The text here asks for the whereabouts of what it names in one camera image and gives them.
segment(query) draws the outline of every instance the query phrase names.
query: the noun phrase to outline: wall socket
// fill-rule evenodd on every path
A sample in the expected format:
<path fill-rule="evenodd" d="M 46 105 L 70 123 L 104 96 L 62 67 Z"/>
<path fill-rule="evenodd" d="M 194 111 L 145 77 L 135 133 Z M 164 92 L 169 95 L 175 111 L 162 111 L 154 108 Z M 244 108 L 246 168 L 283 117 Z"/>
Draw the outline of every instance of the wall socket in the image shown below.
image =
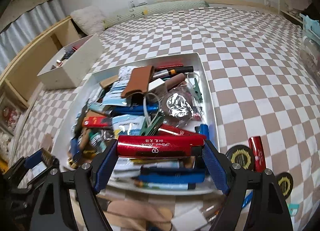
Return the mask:
<path fill-rule="evenodd" d="M 129 8 L 137 7 L 138 4 L 139 4 L 138 0 L 130 0 L 130 1 L 128 2 Z"/>
<path fill-rule="evenodd" d="M 147 4 L 147 0 L 140 0 L 140 2 L 138 0 L 130 0 L 128 2 L 128 6 L 129 8 L 134 8 L 134 7 L 138 7 L 138 6 L 142 6 L 142 5 L 146 5 Z"/>

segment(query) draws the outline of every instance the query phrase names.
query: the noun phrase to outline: blue gripper pad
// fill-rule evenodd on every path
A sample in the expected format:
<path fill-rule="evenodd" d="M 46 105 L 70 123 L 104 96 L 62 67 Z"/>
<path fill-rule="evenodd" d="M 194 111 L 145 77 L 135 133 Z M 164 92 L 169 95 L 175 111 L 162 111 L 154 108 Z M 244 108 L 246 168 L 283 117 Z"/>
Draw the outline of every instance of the blue gripper pad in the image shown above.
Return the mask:
<path fill-rule="evenodd" d="M 97 172 L 96 185 L 94 186 L 94 190 L 97 193 L 106 188 L 117 161 L 117 142 L 115 142 Z"/>
<path fill-rule="evenodd" d="M 227 174 L 206 142 L 204 142 L 202 158 L 216 188 L 221 190 L 225 195 L 229 194 L 230 187 L 227 183 Z"/>
<path fill-rule="evenodd" d="M 26 169 L 31 169 L 37 166 L 42 161 L 41 155 L 42 155 L 42 150 L 40 149 L 36 151 L 34 154 L 32 154 L 31 156 L 27 157 L 24 162 L 24 167 Z"/>

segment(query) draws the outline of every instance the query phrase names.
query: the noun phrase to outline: pillow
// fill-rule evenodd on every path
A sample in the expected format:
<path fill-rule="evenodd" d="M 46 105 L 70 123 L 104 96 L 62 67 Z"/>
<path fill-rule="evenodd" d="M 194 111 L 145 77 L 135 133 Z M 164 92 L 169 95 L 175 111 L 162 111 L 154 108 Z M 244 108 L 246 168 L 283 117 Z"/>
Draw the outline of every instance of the pillow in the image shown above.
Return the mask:
<path fill-rule="evenodd" d="M 104 20 L 105 28 L 112 27 L 121 22 L 133 19 L 140 19 L 154 14 L 168 13 L 179 10 L 189 10 L 192 8 L 209 7 L 204 0 L 179 0 L 170 2 L 160 2 L 152 5 L 143 5 L 131 9 L 124 9 L 114 12 Z"/>
<path fill-rule="evenodd" d="M 71 12 L 70 16 L 78 27 L 87 35 L 104 31 L 103 19 L 105 16 L 95 6 L 85 7 Z"/>

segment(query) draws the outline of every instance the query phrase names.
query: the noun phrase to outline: wooden bed frame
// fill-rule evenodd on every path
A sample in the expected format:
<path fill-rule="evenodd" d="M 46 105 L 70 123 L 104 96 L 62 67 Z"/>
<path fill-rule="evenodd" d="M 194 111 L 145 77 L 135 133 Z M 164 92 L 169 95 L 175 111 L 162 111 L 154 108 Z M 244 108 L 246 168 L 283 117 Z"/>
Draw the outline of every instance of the wooden bed frame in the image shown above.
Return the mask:
<path fill-rule="evenodd" d="M 28 109 L 40 80 L 38 73 L 63 47 L 80 39 L 71 17 L 52 25 L 26 45 L 0 76 L 0 92 L 13 99 L 22 109 Z"/>

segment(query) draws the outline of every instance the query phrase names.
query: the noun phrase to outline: brown leather case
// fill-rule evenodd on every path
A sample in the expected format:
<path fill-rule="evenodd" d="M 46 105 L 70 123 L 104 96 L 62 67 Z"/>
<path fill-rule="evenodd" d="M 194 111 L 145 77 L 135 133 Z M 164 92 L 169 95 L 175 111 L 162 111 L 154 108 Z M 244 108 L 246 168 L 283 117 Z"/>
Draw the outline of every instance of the brown leather case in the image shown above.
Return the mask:
<path fill-rule="evenodd" d="M 153 66 L 137 67 L 133 69 L 128 85 L 121 93 L 121 98 L 127 98 L 135 93 L 146 94 L 153 72 Z"/>

